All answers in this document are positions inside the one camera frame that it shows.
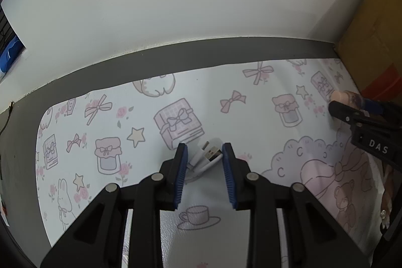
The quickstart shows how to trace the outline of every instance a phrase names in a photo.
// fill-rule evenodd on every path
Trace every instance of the pink bow illustration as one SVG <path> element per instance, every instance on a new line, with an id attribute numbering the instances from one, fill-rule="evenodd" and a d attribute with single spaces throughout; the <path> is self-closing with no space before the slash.
<path id="1" fill-rule="evenodd" d="M 358 148 L 355 148 L 349 156 L 344 155 L 341 161 L 333 166 L 319 159 L 309 160 L 300 170 L 300 179 L 319 199 L 334 181 L 340 182 L 343 179 L 345 172 L 355 172 L 360 168 L 361 189 L 366 192 L 372 188 L 371 171 L 367 154 Z"/>
<path id="2" fill-rule="evenodd" d="M 325 77 L 321 77 L 321 81 L 317 82 L 318 91 L 324 91 L 326 88 L 329 88 L 328 80 Z"/>
<path id="3" fill-rule="evenodd" d="M 78 134 L 76 133 L 76 135 L 74 136 L 74 140 L 73 141 L 67 141 L 67 149 L 66 151 L 69 153 L 71 150 L 71 147 L 73 146 L 73 144 L 78 144 L 78 147 L 81 145 L 81 139 L 78 136 Z"/>
<path id="4" fill-rule="evenodd" d="M 230 109 L 230 104 L 237 100 L 246 103 L 246 96 L 241 95 L 241 93 L 236 90 L 233 90 L 232 98 L 221 100 L 221 106 L 222 106 L 221 112 L 227 114 Z"/>
<path id="5" fill-rule="evenodd" d="M 263 67 L 263 62 L 258 62 L 257 63 L 257 69 L 247 69 L 243 70 L 243 74 L 245 77 L 251 77 L 251 76 L 256 76 L 254 80 L 254 84 L 258 85 L 261 79 L 261 73 L 272 73 L 274 69 L 272 66 L 264 66 Z"/>
<path id="6" fill-rule="evenodd" d="M 62 216 L 62 213 L 64 217 L 66 217 L 67 209 L 59 206 L 59 210 L 60 210 L 60 217 Z"/>
<path id="7" fill-rule="evenodd" d="M 55 147 L 56 147 L 56 143 L 53 141 L 50 144 L 50 147 L 46 147 L 46 153 L 45 153 L 46 158 L 49 158 L 50 154 L 54 154 Z"/>
<path id="8" fill-rule="evenodd" d="M 285 103 L 280 103 L 279 108 L 283 108 L 284 110 L 289 110 L 290 102 L 286 101 Z"/>
<path id="9" fill-rule="evenodd" d="M 189 113 L 192 113 L 192 109 L 186 110 L 185 108 L 180 108 L 180 110 L 177 113 L 177 117 L 167 118 L 166 121 L 169 123 L 169 129 L 172 132 L 175 131 L 178 122 L 182 122 L 184 124 L 190 123 L 191 118 L 188 117 Z"/>
<path id="10" fill-rule="evenodd" d="M 85 110 L 85 117 L 91 115 L 91 117 L 88 120 L 87 125 L 91 124 L 92 120 L 94 119 L 95 115 L 97 114 L 98 110 L 111 110 L 112 109 L 112 103 L 111 102 L 106 102 L 103 103 L 106 99 L 106 95 L 103 95 L 102 98 L 99 100 L 99 103 L 96 107 L 88 107 Z"/>
<path id="11" fill-rule="evenodd" d="M 112 149 L 113 149 L 113 146 L 111 146 L 111 145 L 107 146 L 106 148 L 104 148 L 102 146 L 99 148 L 100 152 L 103 152 L 104 156 L 108 155 L 112 151 Z"/>

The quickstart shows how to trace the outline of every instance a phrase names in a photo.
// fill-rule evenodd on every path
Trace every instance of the cardboard box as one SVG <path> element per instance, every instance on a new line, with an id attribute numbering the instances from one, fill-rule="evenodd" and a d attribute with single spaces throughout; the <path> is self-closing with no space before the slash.
<path id="1" fill-rule="evenodd" d="M 402 0 L 364 0 L 336 51 L 363 97 L 402 105 Z"/>

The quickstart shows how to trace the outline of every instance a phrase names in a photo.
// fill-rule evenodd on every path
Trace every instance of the teddy bear illustration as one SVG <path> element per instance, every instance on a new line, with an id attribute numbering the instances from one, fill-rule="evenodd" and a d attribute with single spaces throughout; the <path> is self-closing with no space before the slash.
<path id="1" fill-rule="evenodd" d="M 149 79 L 133 82 L 138 92 L 148 97 L 159 97 L 163 94 L 170 94 L 173 91 L 176 79 L 173 74 L 151 77 Z"/>
<path id="2" fill-rule="evenodd" d="M 341 186 L 337 186 L 334 191 L 336 206 L 339 209 L 336 220 L 348 233 L 350 233 L 350 230 L 356 223 L 356 210 L 352 203 L 352 191 L 354 186 L 355 181 L 350 180 Z"/>
<path id="3" fill-rule="evenodd" d="M 52 115 L 53 115 L 53 107 L 50 107 L 45 114 L 43 114 L 43 117 L 41 119 L 41 123 L 39 126 L 41 127 L 42 130 L 45 128 L 48 128 L 50 125 L 50 121 L 52 120 Z"/>
<path id="4" fill-rule="evenodd" d="M 57 202 L 59 204 L 59 218 L 63 223 L 63 231 L 70 226 L 70 224 L 75 220 L 75 216 L 72 212 L 72 204 L 70 197 L 67 193 L 67 182 L 65 179 L 59 180 L 59 188 L 58 188 L 58 197 Z"/>

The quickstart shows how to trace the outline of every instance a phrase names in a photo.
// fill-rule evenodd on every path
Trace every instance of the saucer illustration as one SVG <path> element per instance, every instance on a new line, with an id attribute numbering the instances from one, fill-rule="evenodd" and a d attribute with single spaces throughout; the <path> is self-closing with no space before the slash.
<path id="1" fill-rule="evenodd" d="M 210 209 L 207 206 L 193 206 L 179 214 L 182 220 L 177 225 L 182 231 L 196 231 L 218 224 L 221 221 L 220 217 L 210 216 Z"/>

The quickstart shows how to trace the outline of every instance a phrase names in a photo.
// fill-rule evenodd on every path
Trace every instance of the rose illustration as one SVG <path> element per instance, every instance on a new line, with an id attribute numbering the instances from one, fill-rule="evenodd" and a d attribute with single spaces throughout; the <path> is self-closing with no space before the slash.
<path id="1" fill-rule="evenodd" d="M 44 173 L 44 171 L 43 171 L 43 167 L 41 166 L 41 167 L 39 167 L 39 175 L 42 177 L 42 181 L 44 181 L 45 179 L 45 173 Z"/>
<path id="2" fill-rule="evenodd" d="M 81 189 L 80 189 L 80 196 L 81 196 L 81 198 L 82 198 L 83 200 L 88 199 L 89 193 L 88 193 L 87 188 L 81 188 Z"/>
<path id="3" fill-rule="evenodd" d="M 117 118 L 123 118 L 127 114 L 127 107 L 120 107 L 117 110 L 116 117 Z"/>
<path id="4" fill-rule="evenodd" d="M 87 143 L 86 143 L 86 133 L 84 133 L 82 135 L 82 137 L 81 137 L 81 144 L 82 144 L 83 148 L 86 148 L 86 145 L 87 145 Z"/>
<path id="5" fill-rule="evenodd" d="M 121 176 L 126 176 L 126 175 L 128 175 L 129 172 L 130 172 L 130 168 L 128 167 L 128 165 L 126 163 L 122 164 L 119 174 Z"/>
<path id="6" fill-rule="evenodd" d="M 63 107 L 60 108 L 60 114 L 63 115 L 67 110 L 67 106 L 64 105 Z"/>
<path id="7" fill-rule="evenodd" d="M 78 208 L 81 208 L 81 207 L 80 207 L 80 204 L 79 204 L 79 202 L 81 201 L 81 196 L 80 196 L 78 193 L 75 193 L 75 195 L 74 195 L 74 201 L 75 201 L 76 203 L 78 203 Z"/>
<path id="8" fill-rule="evenodd" d="M 92 100 L 90 103 L 87 103 L 85 109 L 89 107 L 96 107 L 99 103 L 99 99 Z"/>
<path id="9" fill-rule="evenodd" d="M 132 169 L 133 166 L 131 164 L 127 164 L 127 162 L 121 164 L 121 168 L 119 171 L 119 175 L 121 176 L 121 178 L 116 177 L 116 181 L 121 181 L 121 186 L 124 185 L 124 183 L 127 182 L 128 178 L 125 178 L 129 173 L 130 173 L 130 169 Z"/>
<path id="10" fill-rule="evenodd" d="M 244 160 L 245 162 L 248 162 L 250 159 L 252 159 L 252 155 L 250 155 L 249 153 L 244 153 L 242 155 L 240 155 L 239 157 L 237 157 L 238 159 Z"/>
<path id="11" fill-rule="evenodd" d="M 54 186 L 54 184 L 51 184 L 49 197 L 52 199 L 52 202 L 54 200 L 54 195 L 56 194 L 56 191 L 57 191 L 57 188 Z"/>

